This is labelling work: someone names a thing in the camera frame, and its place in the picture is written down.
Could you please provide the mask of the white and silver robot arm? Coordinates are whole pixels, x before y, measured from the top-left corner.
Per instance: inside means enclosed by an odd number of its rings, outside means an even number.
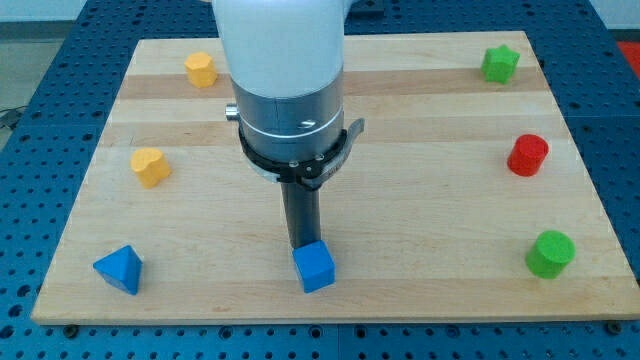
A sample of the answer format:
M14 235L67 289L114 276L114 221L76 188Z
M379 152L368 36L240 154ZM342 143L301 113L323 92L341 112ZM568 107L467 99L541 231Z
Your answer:
M256 153L308 161L338 140L351 6L351 0L213 1L240 132Z

